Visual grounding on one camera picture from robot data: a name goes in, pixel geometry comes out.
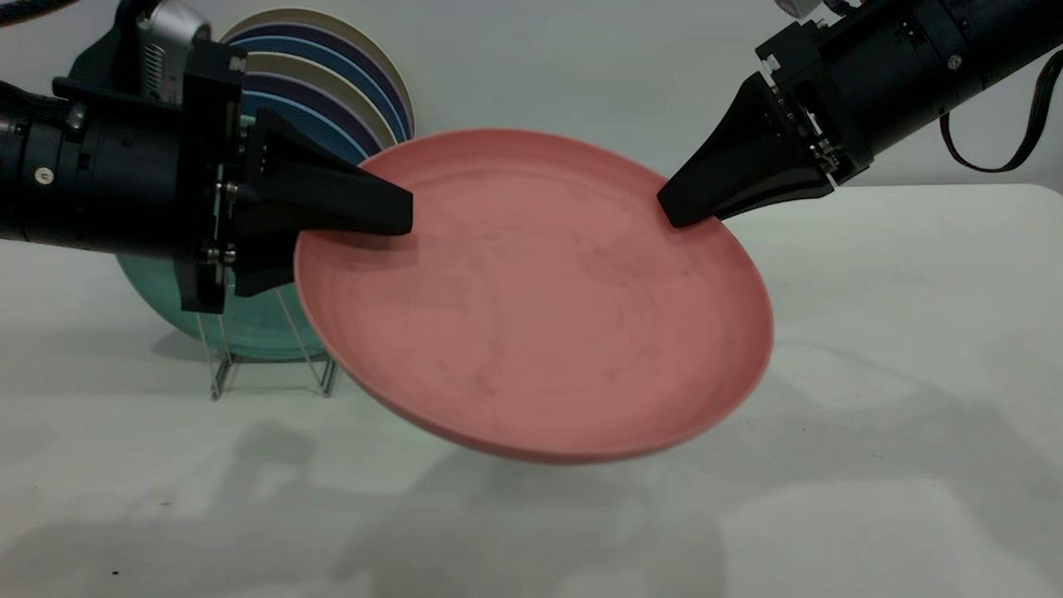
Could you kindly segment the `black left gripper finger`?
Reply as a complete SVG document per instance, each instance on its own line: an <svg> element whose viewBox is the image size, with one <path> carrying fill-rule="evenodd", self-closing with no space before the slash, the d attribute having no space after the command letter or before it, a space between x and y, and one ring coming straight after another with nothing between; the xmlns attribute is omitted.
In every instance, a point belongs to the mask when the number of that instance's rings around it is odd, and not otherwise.
<svg viewBox="0 0 1063 598"><path fill-rule="evenodd" d="M317 144L260 109L237 185L237 238L300 230L401 236L414 230L414 193Z"/></svg>
<svg viewBox="0 0 1063 598"><path fill-rule="evenodd" d="M237 239L235 295L254 297L296 281L297 233L269 233Z"/></svg>

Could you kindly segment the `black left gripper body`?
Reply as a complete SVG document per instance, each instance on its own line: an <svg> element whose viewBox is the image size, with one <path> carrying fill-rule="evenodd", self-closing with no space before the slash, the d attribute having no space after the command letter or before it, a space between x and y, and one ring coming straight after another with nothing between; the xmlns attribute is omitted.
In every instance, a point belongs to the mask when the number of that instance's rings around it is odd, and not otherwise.
<svg viewBox="0 0 1063 598"><path fill-rule="evenodd" d="M139 93L133 42L95 42L79 57L79 99L90 112L88 238L116 254L168 260L181 307L219 314L227 301L219 207L240 155L247 53L193 42L178 105Z"/></svg>

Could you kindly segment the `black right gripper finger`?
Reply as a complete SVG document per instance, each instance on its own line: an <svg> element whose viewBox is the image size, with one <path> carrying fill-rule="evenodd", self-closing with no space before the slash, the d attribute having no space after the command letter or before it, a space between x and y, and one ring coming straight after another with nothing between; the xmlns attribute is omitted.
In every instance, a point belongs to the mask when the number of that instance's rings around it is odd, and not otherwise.
<svg viewBox="0 0 1063 598"><path fill-rule="evenodd" d="M761 73L748 76L718 129L668 180L657 200L688 228L782 202L834 192L811 140Z"/></svg>

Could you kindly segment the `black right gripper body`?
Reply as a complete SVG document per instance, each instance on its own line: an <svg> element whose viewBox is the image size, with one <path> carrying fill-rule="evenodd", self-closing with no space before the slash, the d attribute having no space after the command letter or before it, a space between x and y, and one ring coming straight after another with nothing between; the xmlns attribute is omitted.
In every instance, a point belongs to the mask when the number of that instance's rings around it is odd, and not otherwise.
<svg viewBox="0 0 1063 598"><path fill-rule="evenodd" d="M947 110L947 8L940 1L816 1L756 49L776 95L797 118L836 184Z"/></svg>

